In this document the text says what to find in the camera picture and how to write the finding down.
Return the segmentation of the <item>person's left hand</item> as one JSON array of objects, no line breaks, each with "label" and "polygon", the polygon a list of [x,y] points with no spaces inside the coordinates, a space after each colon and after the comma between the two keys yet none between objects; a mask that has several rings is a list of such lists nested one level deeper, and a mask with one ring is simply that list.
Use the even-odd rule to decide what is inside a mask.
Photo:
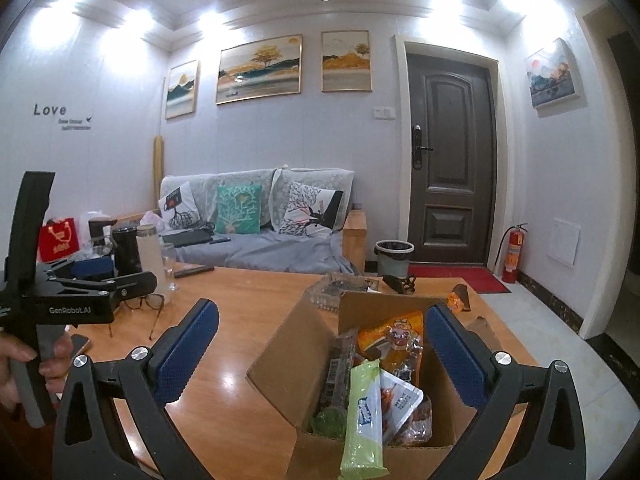
[{"label": "person's left hand", "polygon": [[[32,362],[37,352],[28,344],[20,341],[13,335],[1,333],[1,406],[8,412],[14,412],[21,403],[20,394],[13,373],[11,361],[19,363]],[[46,380],[46,388],[50,393],[61,394],[65,387],[66,376],[70,370],[73,343],[70,334],[65,332],[53,346],[51,359],[42,361],[39,365],[39,374]]]}]

